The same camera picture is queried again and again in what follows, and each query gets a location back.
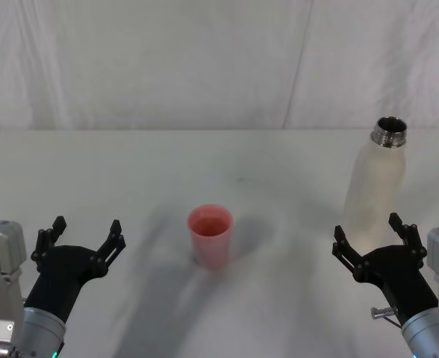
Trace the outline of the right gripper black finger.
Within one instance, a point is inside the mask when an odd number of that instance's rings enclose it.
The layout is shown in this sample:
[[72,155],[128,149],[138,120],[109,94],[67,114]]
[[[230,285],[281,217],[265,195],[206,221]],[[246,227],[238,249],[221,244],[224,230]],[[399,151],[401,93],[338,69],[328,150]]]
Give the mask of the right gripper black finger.
[[370,281],[370,260],[367,255],[361,256],[348,242],[343,228],[337,225],[334,228],[336,242],[332,247],[332,254],[352,273],[357,282]]
[[417,261],[417,267],[423,267],[423,259],[427,255],[427,250],[422,244],[417,225],[404,224],[397,213],[390,214],[388,224],[408,247],[411,256]]

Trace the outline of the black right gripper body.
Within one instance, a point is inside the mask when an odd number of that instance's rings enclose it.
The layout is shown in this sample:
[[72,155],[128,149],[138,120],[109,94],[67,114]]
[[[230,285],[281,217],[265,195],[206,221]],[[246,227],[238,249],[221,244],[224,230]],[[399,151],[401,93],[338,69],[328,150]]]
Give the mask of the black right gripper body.
[[420,272],[426,255],[423,246],[389,245],[363,256],[363,281],[382,291],[400,325],[438,306],[437,296]]

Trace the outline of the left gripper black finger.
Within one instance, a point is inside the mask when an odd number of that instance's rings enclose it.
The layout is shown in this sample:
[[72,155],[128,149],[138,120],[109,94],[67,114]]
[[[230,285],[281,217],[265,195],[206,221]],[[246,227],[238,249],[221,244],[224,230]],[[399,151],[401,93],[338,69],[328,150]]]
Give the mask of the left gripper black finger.
[[90,268],[93,278],[104,277],[108,273],[111,263],[126,247],[122,226],[119,219],[115,219],[110,226],[107,239],[101,247],[90,257]]
[[66,247],[55,245],[65,229],[66,220],[63,216],[58,216],[51,228],[39,229],[36,247],[31,254],[39,274],[65,274]]

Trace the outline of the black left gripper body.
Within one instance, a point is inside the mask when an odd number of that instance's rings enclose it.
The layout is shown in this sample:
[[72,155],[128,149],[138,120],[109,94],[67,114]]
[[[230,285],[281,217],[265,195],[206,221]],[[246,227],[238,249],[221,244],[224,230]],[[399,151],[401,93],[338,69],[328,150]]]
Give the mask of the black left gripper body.
[[74,245],[34,251],[31,259],[37,265],[39,276],[24,307],[43,310],[67,321],[82,286],[94,278],[95,257],[95,251]]

